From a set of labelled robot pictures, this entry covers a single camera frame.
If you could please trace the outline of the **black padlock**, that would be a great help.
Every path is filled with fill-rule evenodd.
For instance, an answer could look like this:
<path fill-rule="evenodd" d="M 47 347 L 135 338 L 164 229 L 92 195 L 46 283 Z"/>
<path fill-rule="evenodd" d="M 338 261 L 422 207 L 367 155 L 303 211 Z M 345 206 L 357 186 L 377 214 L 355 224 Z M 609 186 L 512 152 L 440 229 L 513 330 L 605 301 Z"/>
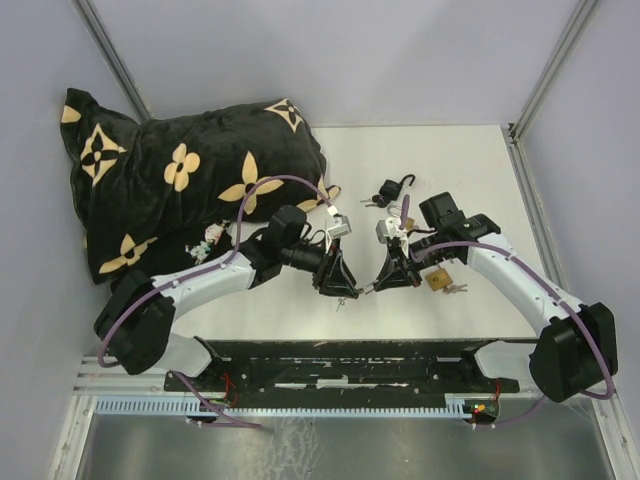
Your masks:
<path fill-rule="evenodd" d="M 416 180 L 415 174 L 407 174 L 401 180 L 394 181 L 387 179 L 384 181 L 379 189 L 378 195 L 381 199 L 384 199 L 387 203 L 395 201 L 400 196 L 402 189 L 406 184 L 412 186 Z"/>

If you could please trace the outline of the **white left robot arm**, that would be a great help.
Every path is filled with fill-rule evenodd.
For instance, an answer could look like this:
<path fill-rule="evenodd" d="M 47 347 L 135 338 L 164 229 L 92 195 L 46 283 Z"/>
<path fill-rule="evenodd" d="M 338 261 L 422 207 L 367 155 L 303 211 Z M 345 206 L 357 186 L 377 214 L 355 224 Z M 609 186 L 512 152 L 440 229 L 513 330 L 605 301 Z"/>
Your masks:
<path fill-rule="evenodd" d="M 321 295 L 356 299 L 355 277 L 340 247 L 351 231 L 336 208 L 328 210 L 324 239 L 304 239 L 307 216 L 286 205 L 219 262 L 177 273 L 149 277 L 134 270 L 118 284 L 94 323 L 103 354 L 130 375 L 151 368 L 178 372 L 198 389 L 209 390 L 221 378 L 221 366 L 196 338 L 173 333 L 173 323 L 190 311 L 223 296 L 254 289 L 275 278 L 283 267 L 308 272 Z"/>

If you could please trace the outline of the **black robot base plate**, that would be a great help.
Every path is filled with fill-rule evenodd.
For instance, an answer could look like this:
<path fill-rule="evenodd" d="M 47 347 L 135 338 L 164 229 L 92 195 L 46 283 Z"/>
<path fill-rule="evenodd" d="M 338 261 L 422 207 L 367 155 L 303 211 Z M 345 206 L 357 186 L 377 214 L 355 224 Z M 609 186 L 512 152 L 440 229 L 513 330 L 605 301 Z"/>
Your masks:
<path fill-rule="evenodd" d="M 195 387 L 231 396 L 239 408 L 440 408 L 444 389 L 487 388 L 501 394 L 519 387 L 493 380 L 473 357 L 480 341 L 210 341 L 212 364 L 193 378 Z M 321 381 L 346 380 L 347 388 Z"/>

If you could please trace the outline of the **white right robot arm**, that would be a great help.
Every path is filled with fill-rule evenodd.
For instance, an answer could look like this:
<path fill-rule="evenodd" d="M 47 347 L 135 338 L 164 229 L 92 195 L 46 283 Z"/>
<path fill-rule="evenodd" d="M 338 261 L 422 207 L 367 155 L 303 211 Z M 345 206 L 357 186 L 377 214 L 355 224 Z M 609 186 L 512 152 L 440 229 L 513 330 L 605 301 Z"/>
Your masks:
<path fill-rule="evenodd" d="M 615 320 L 602 303 L 587 304 L 538 273 L 488 216 L 466 216 L 450 193 L 420 205 L 429 228 L 411 242 L 410 201 L 399 214 L 376 225 L 387 248 L 376 292 L 417 287 L 420 274 L 457 260 L 491 283 L 524 317 L 536 339 L 531 343 L 492 341 L 479 347 L 458 368 L 467 389 L 481 391 L 494 379 L 530 381 L 549 400 L 561 403 L 576 394 L 608 400 L 618 371 Z"/>

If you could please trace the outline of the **black padlock keys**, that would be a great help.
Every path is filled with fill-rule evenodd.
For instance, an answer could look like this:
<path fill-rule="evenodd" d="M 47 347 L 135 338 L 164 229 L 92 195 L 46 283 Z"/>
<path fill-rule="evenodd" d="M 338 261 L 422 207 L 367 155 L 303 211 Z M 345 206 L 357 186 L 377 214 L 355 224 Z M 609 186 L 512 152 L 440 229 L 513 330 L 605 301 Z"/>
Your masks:
<path fill-rule="evenodd" d="M 389 204 L 389 202 L 380 195 L 374 195 L 370 198 L 361 200 L 361 203 L 367 208 L 370 208 L 370 207 L 386 208 Z"/>

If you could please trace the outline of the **small padlock keys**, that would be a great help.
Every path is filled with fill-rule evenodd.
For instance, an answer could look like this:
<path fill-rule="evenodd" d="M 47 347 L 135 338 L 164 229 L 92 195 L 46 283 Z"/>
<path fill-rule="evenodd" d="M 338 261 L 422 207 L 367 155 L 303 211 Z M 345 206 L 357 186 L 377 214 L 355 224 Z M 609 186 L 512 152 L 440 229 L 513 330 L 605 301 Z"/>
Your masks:
<path fill-rule="evenodd" d="M 338 299 L 338 304 L 337 304 L 336 310 L 339 311 L 341 308 L 343 308 L 346 305 L 347 300 L 348 300 L 347 297 L 340 297 Z"/>

